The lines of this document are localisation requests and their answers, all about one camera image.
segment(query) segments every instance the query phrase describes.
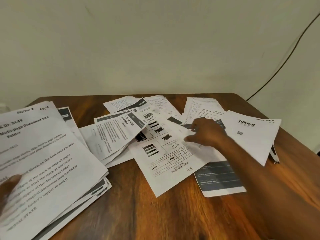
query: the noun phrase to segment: wooden desk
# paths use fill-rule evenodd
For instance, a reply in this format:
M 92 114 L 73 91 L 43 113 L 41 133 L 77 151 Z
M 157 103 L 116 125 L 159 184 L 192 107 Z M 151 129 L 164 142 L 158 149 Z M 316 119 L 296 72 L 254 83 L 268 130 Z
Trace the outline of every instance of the wooden desk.
M 41 97 L 32 104 L 53 101 L 69 106 L 78 125 L 94 123 L 108 114 L 102 103 L 125 95 Z M 183 112 L 186 97 L 215 98 L 225 110 L 266 118 L 233 93 L 164 94 Z M 265 166 L 275 177 L 320 209 L 320 158 L 283 129 L 275 140 L 280 164 Z M 193 175 L 158 198 L 154 196 L 134 160 L 110 168 L 112 188 L 55 234 L 54 240 L 178 240 L 270 239 L 264 221 L 252 208 L 246 193 L 205 198 Z

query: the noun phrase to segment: wall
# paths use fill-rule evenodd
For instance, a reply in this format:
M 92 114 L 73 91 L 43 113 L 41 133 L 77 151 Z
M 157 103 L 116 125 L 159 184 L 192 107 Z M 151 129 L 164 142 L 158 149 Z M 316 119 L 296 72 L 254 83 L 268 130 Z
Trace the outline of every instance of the wall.
M 17 109 L 60 95 L 235 92 L 247 98 L 269 79 L 319 3 L 0 0 L 0 101 Z M 252 103 L 286 117 L 266 108 L 266 95 Z
M 314 152 L 320 151 L 320 17 L 277 76 L 250 103 Z

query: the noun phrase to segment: rack illustration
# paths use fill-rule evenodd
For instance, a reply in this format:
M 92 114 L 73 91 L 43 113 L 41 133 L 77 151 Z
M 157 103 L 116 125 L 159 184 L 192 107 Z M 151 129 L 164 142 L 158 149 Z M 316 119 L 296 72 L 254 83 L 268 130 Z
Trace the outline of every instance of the rack illustration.
M 146 140 L 147 137 L 146 137 L 142 132 L 140 132 L 138 135 L 136 135 L 135 139 L 136 139 L 136 141 L 139 142 L 139 141 L 144 141 L 144 140 Z
M 148 157 L 151 157 L 152 155 L 159 152 L 158 149 L 153 144 L 144 146 L 143 150 L 148 155 Z
M 172 137 L 172 135 L 166 134 L 164 137 L 161 137 L 161 138 L 166 141 L 171 137 Z
M 158 128 L 158 129 L 155 129 L 154 131 L 155 131 L 156 133 L 159 133 L 159 134 L 160 134 L 160 132 L 163 131 L 163 130 L 166 130 L 166 129 L 160 127 L 160 128 Z
M 158 126 L 158 125 L 159 125 L 159 122 L 158 122 L 158 121 L 154 121 L 154 122 L 148 124 L 148 126 L 150 126 L 150 128 L 156 127 L 156 126 Z

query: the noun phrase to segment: wood grain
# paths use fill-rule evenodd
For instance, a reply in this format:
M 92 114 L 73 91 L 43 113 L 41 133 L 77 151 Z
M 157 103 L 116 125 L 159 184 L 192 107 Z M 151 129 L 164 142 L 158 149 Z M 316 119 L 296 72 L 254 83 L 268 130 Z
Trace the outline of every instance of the wood grain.
M 217 99 L 225 110 L 267 118 L 233 93 L 163 95 L 180 113 L 187 96 L 208 97 Z M 104 102 L 123 96 L 52 96 L 38 98 L 32 104 L 48 100 L 58 108 L 69 106 L 78 127 L 83 127 L 108 114 Z M 280 164 L 268 160 L 265 169 L 320 209 L 319 157 L 281 128 L 275 149 Z M 205 198 L 191 175 L 156 198 L 134 160 L 110 168 L 108 179 L 112 188 L 55 234 L 53 240 L 272 238 L 246 193 Z

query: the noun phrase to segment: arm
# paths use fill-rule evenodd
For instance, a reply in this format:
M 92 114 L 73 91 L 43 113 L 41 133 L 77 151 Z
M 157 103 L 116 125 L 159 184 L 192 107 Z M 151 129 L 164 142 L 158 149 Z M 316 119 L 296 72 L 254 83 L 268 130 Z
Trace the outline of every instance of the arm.
M 195 119 L 185 141 L 216 148 L 230 163 L 276 240 L 320 239 L 320 212 L 264 169 L 213 120 Z

